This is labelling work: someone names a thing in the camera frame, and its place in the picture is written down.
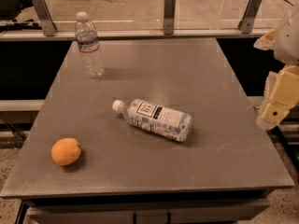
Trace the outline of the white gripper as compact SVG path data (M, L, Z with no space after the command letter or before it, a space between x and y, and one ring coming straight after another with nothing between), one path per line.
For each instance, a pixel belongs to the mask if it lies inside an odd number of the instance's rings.
M263 100L256 124L272 130L299 103L299 3L292 6L278 23L258 38L254 48L274 49L274 56L285 64L278 73L270 72L265 81Z

